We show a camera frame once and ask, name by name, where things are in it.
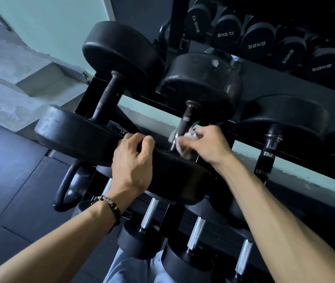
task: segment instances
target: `left hand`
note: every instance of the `left hand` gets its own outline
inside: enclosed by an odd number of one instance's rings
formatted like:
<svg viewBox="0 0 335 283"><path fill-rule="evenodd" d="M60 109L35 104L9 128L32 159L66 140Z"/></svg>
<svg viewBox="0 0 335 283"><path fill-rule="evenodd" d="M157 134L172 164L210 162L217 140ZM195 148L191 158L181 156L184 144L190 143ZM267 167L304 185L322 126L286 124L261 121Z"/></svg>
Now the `left hand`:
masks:
<svg viewBox="0 0 335 283"><path fill-rule="evenodd" d="M133 199L141 195L152 181L152 152L154 140L141 133L126 134L114 152L110 192L127 193ZM141 152L137 145L142 142Z"/></svg>

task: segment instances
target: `weight label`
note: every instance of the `weight label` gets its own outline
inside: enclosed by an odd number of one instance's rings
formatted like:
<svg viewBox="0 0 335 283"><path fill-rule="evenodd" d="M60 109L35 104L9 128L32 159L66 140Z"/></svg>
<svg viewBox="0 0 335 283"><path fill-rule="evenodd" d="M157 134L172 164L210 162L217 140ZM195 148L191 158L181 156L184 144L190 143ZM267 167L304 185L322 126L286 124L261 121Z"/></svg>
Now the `weight label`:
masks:
<svg viewBox="0 0 335 283"><path fill-rule="evenodd" d="M289 60L290 56L293 54L293 52L294 52L294 50L291 49L291 50L289 51L289 53L287 54L287 56L286 56L286 57L284 58L284 60L282 61L282 63L286 63L286 62Z"/></svg>
<svg viewBox="0 0 335 283"><path fill-rule="evenodd" d="M234 35L234 32L218 33L217 37L220 38L220 37L227 37L227 36L233 36L233 35Z"/></svg>
<svg viewBox="0 0 335 283"><path fill-rule="evenodd" d="M312 71L320 71L322 69L326 69L326 68L329 68L331 67L331 64L328 64L328 65L325 65L325 66L318 66L318 67L315 67L315 68L312 68Z"/></svg>
<svg viewBox="0 0 335 283"><path fill-rule="evenodd" d="M195 30L196 30L196 32L197 32L197 33L200 33L199 26L198 26L198 22L196 21L196 17L193 16L193 17L192 17L192 20L193 20L193 24L194 24L194 26L195 26Z"/></svg>
<svg viewBox="0 0 335 283"><path fill-rule="evenodd" d="M256 44L248 45L248 49L253 49L253 48L255 48L255 47L262 47L262 46L264 46L265 44L266 44L265 41L263 41L263 42L257 42Z"/></svg>

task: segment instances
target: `floor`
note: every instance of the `floor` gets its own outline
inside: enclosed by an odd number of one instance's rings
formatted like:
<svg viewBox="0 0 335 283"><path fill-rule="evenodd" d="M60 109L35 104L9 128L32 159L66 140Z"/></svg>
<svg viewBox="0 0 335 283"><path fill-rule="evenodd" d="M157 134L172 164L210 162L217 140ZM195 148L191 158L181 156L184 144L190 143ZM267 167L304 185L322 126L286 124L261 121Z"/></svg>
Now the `floor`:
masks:
<svg viewBox="0 0 335 283"><path fill-rule="evenodd" d="M71 218L52 202L71 158L0 126L0 265ZM72 282L102 282L118 250L115 228L96 248Z"/></svg>

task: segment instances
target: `bracelet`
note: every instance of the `bracelet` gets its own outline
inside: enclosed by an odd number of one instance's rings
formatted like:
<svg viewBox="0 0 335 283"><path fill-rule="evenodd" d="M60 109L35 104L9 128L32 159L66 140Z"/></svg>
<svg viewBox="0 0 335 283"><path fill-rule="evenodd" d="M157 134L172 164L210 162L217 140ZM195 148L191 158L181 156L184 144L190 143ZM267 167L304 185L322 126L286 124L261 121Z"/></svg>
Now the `bracelet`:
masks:
<svg viewBox="0 0 335 283"><path fill-rule="evenodd" d="M117 222L115 223L115 225L118 225L120 223L120 219L121 219L121 212L120 209L117 207L116 203L114 203L112 200L110 200L108 197L101 195L99 197L95 197L92 204L96 203L97 201L105 201L108 203L108 205L110 206L112 212L115 215L115 218L117 220Z"/></svg>

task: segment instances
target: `light blue pants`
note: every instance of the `light blue pants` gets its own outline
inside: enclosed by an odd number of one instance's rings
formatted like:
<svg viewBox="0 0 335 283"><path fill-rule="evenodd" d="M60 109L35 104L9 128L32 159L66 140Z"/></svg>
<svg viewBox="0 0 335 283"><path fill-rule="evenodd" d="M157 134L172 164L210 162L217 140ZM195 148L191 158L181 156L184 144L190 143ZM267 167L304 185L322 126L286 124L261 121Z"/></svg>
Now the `light blue pants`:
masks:
<svg viewBox="0 0 335 283"><path fill-rule="evenodd" d="M176 283L161 263L162 251L150 261L129 257L118 249L103 283Z"/></svg>

